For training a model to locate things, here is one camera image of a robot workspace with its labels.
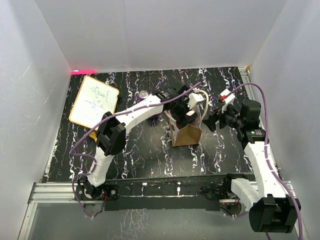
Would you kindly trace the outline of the purple Fanta can middle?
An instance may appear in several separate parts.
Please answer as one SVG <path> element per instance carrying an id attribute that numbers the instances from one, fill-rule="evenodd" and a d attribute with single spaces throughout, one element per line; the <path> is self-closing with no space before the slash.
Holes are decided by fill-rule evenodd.
<path id="1" fill-rule="evenodd" d="M 159 118 L 159 114 L 152 115 L 150 119 L 157 120 Z"/>

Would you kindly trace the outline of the purple Fanta can rear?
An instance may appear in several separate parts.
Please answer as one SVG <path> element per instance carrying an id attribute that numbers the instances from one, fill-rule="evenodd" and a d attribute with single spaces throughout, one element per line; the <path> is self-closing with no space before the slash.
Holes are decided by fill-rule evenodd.
<path id="1" fill-rule="evenodd" d="M 139 91 L 138 95 L 137 95 L 137 102 L 139 103 L 139 102 L 145 100 L 148 96 L 149 96 L 148 91 L 146 91 L 146 90 Z"/>

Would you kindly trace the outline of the purple fanta can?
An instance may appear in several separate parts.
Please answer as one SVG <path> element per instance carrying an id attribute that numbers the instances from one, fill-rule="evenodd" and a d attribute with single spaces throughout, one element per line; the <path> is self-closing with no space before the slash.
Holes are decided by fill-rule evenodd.
<path id="1" fill-rule="evenodd" d="M 150 119 L 157 120 L 159 118 L 159 114 L 152 115 Z"/>
<path id="2" fill-rule="evenodd" d="M 139 103 L 139 102 L 145 100 L 148 96 L 149 96 L 148 91 L 146 91 L 146 90 L 139 91 L 138 95 L 137 95 L 137 102 Z"/>

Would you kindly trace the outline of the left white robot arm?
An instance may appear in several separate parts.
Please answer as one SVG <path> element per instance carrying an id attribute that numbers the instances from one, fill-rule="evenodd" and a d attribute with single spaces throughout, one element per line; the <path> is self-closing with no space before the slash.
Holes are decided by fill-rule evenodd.
<path id="1" fill-rule="evenodd" d="M 74 178 L 78 189 L 88 198 L 99 199 L 111 162 L 125 148 L 126 136 L 132 128 L 161 113 L 178 128 L 184 128 L 197 119 L 196 107 L 203 101 L 197 86 L 184 85 L 179 90 L 172 87 L 158 90 L 121 112 L 106 112 L 93 128 L 97 141 L 90 170 Z"/>

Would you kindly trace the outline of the black base frame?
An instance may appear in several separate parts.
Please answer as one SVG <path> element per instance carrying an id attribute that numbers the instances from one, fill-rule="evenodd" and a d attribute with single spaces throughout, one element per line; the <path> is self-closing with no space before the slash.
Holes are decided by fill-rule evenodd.
<path id="1" fill-rule="evenodd" d="M 204 209 L 219 211 L 223 202 L 236 203 L 231 181 L 253 181 L 252 174 L 227 173 L 196 176 L 107 179 L 94 187 L 87 176 L 73 181 L 75 199 L 97 201 L 103 211 Z"/>

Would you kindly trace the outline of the yellow framed whiteboard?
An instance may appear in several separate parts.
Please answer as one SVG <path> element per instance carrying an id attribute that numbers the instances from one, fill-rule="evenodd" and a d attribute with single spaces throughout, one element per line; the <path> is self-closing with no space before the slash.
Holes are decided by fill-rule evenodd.
<path id="1" fill-rule="evenodd" d="M 83 78 L 69 114 L 69 121 L 93 128 L 105 113 L 115 112 L 120 91 L 89 75 Z"/>

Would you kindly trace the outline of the brown canvas tote bag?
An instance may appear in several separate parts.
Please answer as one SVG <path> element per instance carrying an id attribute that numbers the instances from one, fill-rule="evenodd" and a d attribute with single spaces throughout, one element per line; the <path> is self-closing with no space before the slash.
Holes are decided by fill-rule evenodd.
<path id="1" fill-rule="evenodd" d="M 193 93 L 195 90 L 200 91 L 200 93 L 204 97 L 204 101 L 196 105 L 193 109 L 191 109 L 197 113 L 197 118 L 194 122 L 188 123 L 185 127 L 177 127 L 176 120 L 172 117 L 170 113 L 170 104 L 168 110 L 164 111 L 165 115 L 168 117 L 170 137 L 173 147 L 197 145 L 200 142 L 200 138 L 202 135 L 202 120 L 207 115 L 209 108 L 209 95 L 206 91 L 201 90 L 199 88 L 195 88 L 191 93 Z"/>

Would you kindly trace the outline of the pink tape strip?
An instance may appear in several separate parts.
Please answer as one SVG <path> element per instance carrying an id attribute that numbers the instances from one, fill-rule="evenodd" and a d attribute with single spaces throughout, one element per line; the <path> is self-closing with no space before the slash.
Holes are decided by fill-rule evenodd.
<path id="1" fill-rule="evenodd" d="M 91 74 L 96 74 L 97 72 L 95 70 L 73 70 L 70 75 L 75 76 L 75 75 L 91 75 Z"/>

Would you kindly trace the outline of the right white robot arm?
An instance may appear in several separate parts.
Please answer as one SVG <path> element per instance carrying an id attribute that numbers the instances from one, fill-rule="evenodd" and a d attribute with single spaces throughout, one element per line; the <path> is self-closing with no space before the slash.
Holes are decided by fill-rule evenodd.
<path id="1" fill-rule="evenodd" d="M 245 176 L 228 174 L 223 194 L 240 199 L 248 209 L 254 232 L 288 234 L 293 231 L 301 205 L 274 176 L 276 171 L 267 152 L 269 145 L 265 144 L 266 131 L 260 126 L 260 113 L 261 104 L 255 100 L 245 99 L 237 111 L 233 101 L 222 96 L 218 108 L 203 123 L 212 132 L 226 126 L 236 129 L 237 139 L 253 169 L 257 188 Z"/>

